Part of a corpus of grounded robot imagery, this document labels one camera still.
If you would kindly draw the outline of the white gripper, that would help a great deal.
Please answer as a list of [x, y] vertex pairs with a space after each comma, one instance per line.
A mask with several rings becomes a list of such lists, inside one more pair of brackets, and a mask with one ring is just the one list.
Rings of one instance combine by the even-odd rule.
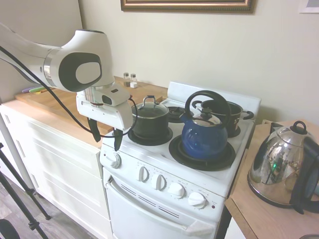
[[114, 150], [120, 149], [123, 131], [132, 126], [132, 110], [128, 102], [118, 106], [102, 104], [95, 106], [85, 99], [84, 92], [76, 94], [76, 107], [79, 114], [87, 117], [87, 122], [96, 142], [101, 140], [101, 135], [97, 126], [97, 121], [109, 125], [113, 128]]

